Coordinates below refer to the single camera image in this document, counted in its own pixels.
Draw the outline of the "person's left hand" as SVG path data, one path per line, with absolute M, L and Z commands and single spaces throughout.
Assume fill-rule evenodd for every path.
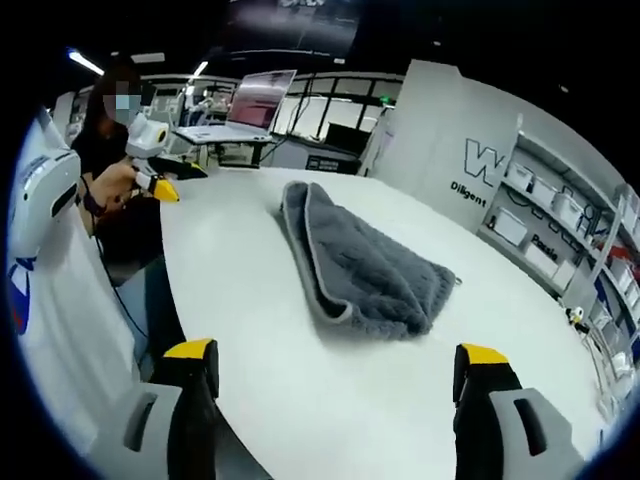
M 107 167 L 95 181 L 101 198 L 105 202 L 119 202 L 136 182 L 138 171 L 127 162 L 118 162 Z

